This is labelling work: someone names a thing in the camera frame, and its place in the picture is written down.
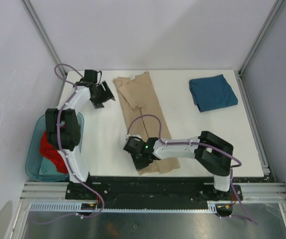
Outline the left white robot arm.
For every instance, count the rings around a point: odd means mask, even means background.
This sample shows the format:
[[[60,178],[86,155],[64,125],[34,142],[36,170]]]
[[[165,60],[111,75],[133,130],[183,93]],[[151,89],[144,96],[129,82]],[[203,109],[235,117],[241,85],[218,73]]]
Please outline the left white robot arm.
[[[108,100],[115,100],[115,97],[106,81],[96,84],[80,80],[62,103],[45,112],[47,140],[63,158],[70,181],[79,183],[76,193],[83,199],[90,198],[94,190],[86,182],[90,173],[85,169],[79,149],[82,136],[77,115],[87,102],[100,109]]]

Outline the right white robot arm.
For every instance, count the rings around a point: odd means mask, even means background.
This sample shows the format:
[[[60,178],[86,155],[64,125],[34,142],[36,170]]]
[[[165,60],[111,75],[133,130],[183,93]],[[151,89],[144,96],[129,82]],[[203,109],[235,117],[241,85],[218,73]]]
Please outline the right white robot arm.
[[[151,137],[144,141],[139,135],[128,136],[123,150],[128,152],[136,169],[140,170],[155,160],[190,158],[197,160],[213,175],[213,194],[219,200],[231,194],[230,168],[233,145],[209,131],[188,139]]]

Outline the beige t shirt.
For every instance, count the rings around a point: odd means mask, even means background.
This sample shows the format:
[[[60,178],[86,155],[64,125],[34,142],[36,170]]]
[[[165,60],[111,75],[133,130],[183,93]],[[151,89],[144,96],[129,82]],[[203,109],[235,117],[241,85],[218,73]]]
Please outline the beige t shirt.
[[[149,72],[134,79],[118,77],[113,82],[131,135],[140,135],[144,141],[158,136],[171,138]]]

